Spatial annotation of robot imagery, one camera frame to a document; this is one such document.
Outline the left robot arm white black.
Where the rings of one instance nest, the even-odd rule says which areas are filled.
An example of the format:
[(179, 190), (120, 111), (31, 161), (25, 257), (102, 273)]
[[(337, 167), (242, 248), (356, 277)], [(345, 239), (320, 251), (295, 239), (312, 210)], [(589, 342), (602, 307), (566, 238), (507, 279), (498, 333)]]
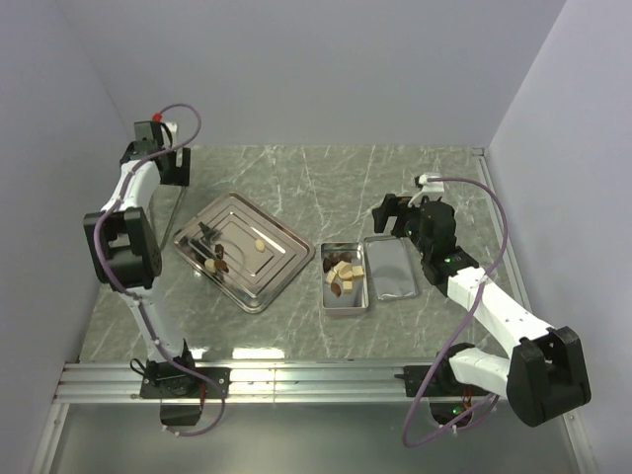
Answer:
[(112, 196), (84, 216), (83, 228), (98, 280), (120, 296), (140, 330), (147, 350), (142, 376), (151, 383), (163, 378), (175, 396), (186, 397), (197, 389), (198, 371), (165, 302), (161, 245), (147, 212), (159, 186), (190, 184), (191, 149), (176, 149), (175, 131), (159, 114), (136, 122), (134, 135)]

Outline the steel tongs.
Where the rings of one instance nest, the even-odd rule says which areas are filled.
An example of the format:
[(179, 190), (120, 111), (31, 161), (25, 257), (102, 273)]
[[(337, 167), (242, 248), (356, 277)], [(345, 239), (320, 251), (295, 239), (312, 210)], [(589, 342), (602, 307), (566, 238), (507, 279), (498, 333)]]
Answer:
[(179, 209), (180, 209), (180, 207), (182, 205), (182, 202), (183, 202), (184, 197), (185, 197), (185, 195), (187, 193), (187, 190), (188, 189), (186, 187), (181, 187), (180, 191), (179, 191), (179, 193), (178, 193), (178, 195), (176, 197), (176, 200), (175, 200), (174, 205), (172, 207), (172, 210), (171, 210), (171, 213), (169, 215), (169, 219), (168, 219), (166, 228), (164, 230), (164, 233), (163, 233), (160, 245), (159, 245), (159, 248), (160, 248), (161, 252), (164, 251), (164, 249), (166, 248), (166, 246), (168, 244), (169, 238), (170, 238), (170, 236), (172, 234), (172, 230), (173, 230), (174, 225), (175, 225), (175, 220), (176, 220), (177, 214), (178, 214)]

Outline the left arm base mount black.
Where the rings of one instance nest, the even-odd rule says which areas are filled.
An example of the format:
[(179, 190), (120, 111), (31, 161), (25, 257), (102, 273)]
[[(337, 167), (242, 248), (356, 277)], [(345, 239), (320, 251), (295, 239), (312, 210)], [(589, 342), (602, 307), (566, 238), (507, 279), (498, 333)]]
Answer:
[(175, 363), (186, 370), (182, 371), (168, 361), (132, 359), (129, 368), (141, 377), (139, 398), (160, 402), (160, 422), (172, 433), (179, 428), (196, 426), (205, 403), (217, 400), (220, 412), (211, 423), (215, 426), (225, 409), (231, 369), (227, 366), (197, 367), (188, 347), (175, 358)]

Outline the dark round chocolate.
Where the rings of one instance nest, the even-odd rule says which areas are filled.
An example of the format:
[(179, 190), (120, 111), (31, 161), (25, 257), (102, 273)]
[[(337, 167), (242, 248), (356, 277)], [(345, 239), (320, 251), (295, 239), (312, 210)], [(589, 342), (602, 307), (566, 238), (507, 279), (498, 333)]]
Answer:
[(350, 252), (343, 252), (340, 254), (340, 260), (350, 264), (353, 261), (353, 256)]

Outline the white round chocolate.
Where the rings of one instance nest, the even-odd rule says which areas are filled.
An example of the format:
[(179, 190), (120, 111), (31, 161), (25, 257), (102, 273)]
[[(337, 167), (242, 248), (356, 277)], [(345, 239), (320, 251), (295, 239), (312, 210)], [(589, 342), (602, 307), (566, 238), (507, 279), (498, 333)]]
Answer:
[(339, 261), (336, 265), (331, 267), (325, 278), (327, 284), (333, 283), (336, 279), (350, 280), (354, 277), (353, 267), (350, 263), (345, 261)]

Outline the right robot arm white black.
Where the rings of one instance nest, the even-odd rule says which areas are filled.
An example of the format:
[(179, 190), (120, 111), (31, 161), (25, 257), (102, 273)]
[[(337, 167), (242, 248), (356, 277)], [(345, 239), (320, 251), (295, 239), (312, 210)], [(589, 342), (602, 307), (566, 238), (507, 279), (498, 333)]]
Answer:
[(455, 210), (437, 199), (388, 194), (372, 212), (374, 229), (395, 220), (392, 235), (407, 238), (421, 256), (429, 284), (473, 313), (500, 344), (505, 356), (487, 354), (471, 344), (450, 344), (438, 353), (435, 370), (423, 380), (405, 368), (403, 379), (420, 392), (456, 394), (467, 386), (508, 399), (529, 427), (586, 405), (592, 398), (579, 335), (555, 328), (532, 315), (499, 288), (478, 262), (457, 244)]

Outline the metal tin lid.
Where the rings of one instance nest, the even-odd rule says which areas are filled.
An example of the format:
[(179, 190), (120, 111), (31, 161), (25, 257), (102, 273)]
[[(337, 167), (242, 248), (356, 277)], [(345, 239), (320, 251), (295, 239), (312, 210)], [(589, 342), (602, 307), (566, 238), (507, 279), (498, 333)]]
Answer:
[(408, 299), (419, 294), (411, 260), (402, 239), (370, 236), (364, 250), (377, 299)]

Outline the metal tin box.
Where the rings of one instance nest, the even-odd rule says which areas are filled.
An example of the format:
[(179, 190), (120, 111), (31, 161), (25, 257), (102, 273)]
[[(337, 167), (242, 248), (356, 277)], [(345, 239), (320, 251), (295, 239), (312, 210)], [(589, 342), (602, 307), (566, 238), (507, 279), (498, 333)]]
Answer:
[[(360, 242), (324, 242), (320, 244), (319, 251), (321, 267), (321, 303), (324, 312), (328, 316), (336, 317), (358, 316), (364, 314), (368, 310), (369, 297), (367, 267), (362, 244)], [(338, 253), (340, 256), (343, 252), (350, 252), (352, 254), (352, 267), (362, 266), (364, 276), (350, 279), (354, 282), (354, 289), (351, 293), (344, 294), (342, 292), (340, 296), (336, 296), (331, 291), (331, 284), (327, 284), (325, 282), (328, 272), (325, 273), (323, 271), (323, 261), (329, 260), (328, 255), (331, 253)], [(343, 280), (336, 279), (334, 282), (342, 288)]]

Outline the brown oval chocolate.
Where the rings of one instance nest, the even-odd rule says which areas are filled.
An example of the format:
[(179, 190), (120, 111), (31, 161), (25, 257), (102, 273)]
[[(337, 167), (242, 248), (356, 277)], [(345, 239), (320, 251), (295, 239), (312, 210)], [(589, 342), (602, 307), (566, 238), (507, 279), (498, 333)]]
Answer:
[(331, 291), (332, 291), (332, 292), (333, 292), (336, 296), (340, 296), (340, 295), (342, 294), (342, 289), (341, 289), (341, 287), (340, 287), (337, 283), (333, 282), (333, 283), (331, 284), (330, 288), (331, 288)]

